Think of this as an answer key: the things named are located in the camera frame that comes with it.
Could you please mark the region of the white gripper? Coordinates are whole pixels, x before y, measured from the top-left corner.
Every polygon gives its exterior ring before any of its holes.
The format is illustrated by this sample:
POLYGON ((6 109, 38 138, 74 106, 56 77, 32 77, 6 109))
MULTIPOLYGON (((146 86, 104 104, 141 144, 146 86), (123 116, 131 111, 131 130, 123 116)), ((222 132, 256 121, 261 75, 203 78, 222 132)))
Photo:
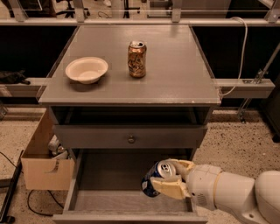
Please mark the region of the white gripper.
POLYGON ((168 162, 174 165, 176 173, 181 177, 151 177, 150 182, 153 188, 176 200, 183 200, 192 196, 192 203, 196 206, 211 211, 215 210, 214 187, 222 169, 209 164, 196 165, 189 160, 170 158, 168 162))

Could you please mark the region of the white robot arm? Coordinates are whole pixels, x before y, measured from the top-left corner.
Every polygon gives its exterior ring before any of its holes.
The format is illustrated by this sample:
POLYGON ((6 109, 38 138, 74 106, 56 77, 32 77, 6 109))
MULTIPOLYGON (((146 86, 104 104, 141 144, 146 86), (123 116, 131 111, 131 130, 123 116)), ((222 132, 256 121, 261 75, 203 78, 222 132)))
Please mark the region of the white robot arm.
POLYGON ((167 159, 152 187, 176 200, 189 198, 208 210, 219 209, 242 224, 280 224, 280 171, 250 178, 210 164, 167 159))

